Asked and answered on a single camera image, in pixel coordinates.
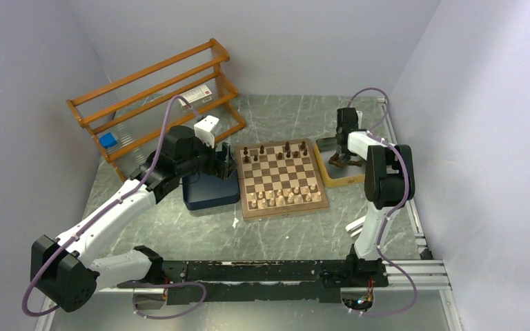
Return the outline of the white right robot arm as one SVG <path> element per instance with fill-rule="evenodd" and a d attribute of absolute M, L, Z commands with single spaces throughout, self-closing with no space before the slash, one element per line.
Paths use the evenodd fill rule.
<path fill-rule="evenodd" d="M 396 145 L 360 128 L 355 108 L 337 109 L 336 153 L 328 161 L 337 168 L 357 166 L 351 157 L 362 158 L 365 167 L 366 216 L 353 222 L 360 229 L 353 247 L 358 258 L 385 260 L 382 240 L 398 210 L 413 198 L 413 157 L 408 145 Z"/>

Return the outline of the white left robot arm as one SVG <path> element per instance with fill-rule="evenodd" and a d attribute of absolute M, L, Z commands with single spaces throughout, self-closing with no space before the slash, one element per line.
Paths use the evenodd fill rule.
<path fill-rule="evenodd" d="M 230 150 L 216 150 L 217 120 L 207 117 L 193 127 L 163 131 L 150 154 L 107 202 L 83 221 L 51 239 L 43 235 L 31 247 L 30 287 L 23 296 L 28 308 L 33 289 L 44 293 L 55 309 L 73 312 L 96 292 L 125 282 L 153 287 L 167 284 L 162 257 L 144 245 L 125 254 L 98 258 L 98 252 L 145 211 L 179 187 L 183 177 L 204 173 L 225 179 L 233 171 Z"/>

